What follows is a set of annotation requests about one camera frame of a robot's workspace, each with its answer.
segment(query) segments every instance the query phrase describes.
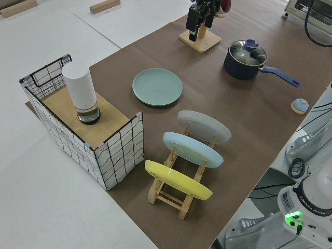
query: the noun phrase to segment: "wooden base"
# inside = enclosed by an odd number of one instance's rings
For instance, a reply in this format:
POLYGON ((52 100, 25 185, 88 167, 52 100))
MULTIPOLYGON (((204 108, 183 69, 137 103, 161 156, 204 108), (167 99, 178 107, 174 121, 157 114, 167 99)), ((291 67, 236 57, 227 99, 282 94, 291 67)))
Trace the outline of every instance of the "wooden base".
POLYGON ((184 41, 189 46, 195 48, 200 53, 205 53, 211 48, 217 46, 221 42, 221 38, 213 34, 212 32, 206 30, 206 33, 203 38, 197 37, 196 42, 189 40, 189 31, 183 32, 179 39, 184 41))
POLYGON ((25 0, 21 3, 0 10, 0 13, 4 18, 7 18, 36 6, 38 6, 37 0, 25 0))
MULTIPOLYGON (((186 126, 184 135, 186 135, 186 136, 189 135, 188 126, 186 126)), ((217 137, 214 139, 213 142, 211 142, 209 144, 209 146, 211 148, 213 148, 216 143, 217 143, 217 137)), ((177 154, 175 153, 175 148, 173 148, 170 155, 168 156, 167 160, 164 162, 164 165, 169 168, 172 168, 175 163, 176 158, 177 158, 177 154)), ((206 168, 206 162, 202 166, 198 167, 197 172, 193 178, 195 181, 197 181, 197 182, 201 181, 205 168, 206 168)), ((150 187, 150 190, 149 190, 148 202, 151 204, 155 204, 156 200, 159 199, 159 200, 175 207, 176 209, 179 209, 179 213, 178 213, 177 217, 179 219, 183 220, 185 218, 186 214, 188 213, 191 202, 193 200, 193 195, 186 195, 185 200, 181 201, 178 198, 175 198, 174 196, 162 191, 163 185, 164 185, 164 182, 155 178, 154 183, 152 184, 152 186, 150 187)))
POLYGON ((90 6, 90 12, 97 14, 120 4, 120 0, 106 0, 101 3, 90 6))
POLYGON ((66 86, 51 93, 42 99, 42 102, 91 148, 96 149, 129 121, 124 114, 98 93, 96 96, 101 116, 97 123, 91 125, 83 124, 78 120, 76 109, 66 86))

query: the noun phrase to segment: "grid pattern basket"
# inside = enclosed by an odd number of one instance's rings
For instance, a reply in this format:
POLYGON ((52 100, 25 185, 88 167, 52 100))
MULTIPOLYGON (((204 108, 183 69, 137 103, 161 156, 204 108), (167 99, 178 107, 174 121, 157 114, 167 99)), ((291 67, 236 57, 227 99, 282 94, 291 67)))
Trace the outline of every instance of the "grid pattern basket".
POLYGON ((20 84, 54 141, 105 190, 110 190, 144 160, 143 113, 136 114, 96 149, 91 148, 42 102, 65 85, 61 68, 70 61, 67 54, 20 79, 20 84))

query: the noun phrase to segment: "oven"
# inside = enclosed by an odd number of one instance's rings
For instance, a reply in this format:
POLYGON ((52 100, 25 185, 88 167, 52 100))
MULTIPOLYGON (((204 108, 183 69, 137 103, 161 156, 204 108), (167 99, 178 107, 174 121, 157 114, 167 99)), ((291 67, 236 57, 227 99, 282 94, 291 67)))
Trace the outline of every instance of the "oven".
MULTIPOLYGON (((312 0, 289 0, 285 12, 304 21, 312 0)), ((332 0, 314 0, 308 24, 332 36, 332 0)))

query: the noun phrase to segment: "white lamp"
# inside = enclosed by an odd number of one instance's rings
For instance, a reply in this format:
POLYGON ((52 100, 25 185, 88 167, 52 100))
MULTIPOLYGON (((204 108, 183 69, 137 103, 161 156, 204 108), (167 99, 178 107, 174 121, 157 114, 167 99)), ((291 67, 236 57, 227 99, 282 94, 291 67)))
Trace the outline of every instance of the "white lamp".
POLYGON ((80 62, 69 62, 62 67, 62 75, 78 119, 87 125, 96 123, 100 110, 89 68, 80 62))

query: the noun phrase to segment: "led light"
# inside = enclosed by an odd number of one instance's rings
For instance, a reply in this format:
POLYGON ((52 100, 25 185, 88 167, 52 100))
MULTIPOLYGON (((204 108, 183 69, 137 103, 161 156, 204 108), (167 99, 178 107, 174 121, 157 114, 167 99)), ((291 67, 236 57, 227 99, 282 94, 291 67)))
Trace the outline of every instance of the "led light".
POLYGON ((294 216, 302 216, 302 212, 300 212, 300 211, 295 211, 295 212, 293 212, 293 213, 286 214, 286 215, 285 215, 285 219, 288 219, 288 218, 291 218, 291 217, 294 217, 294 216))

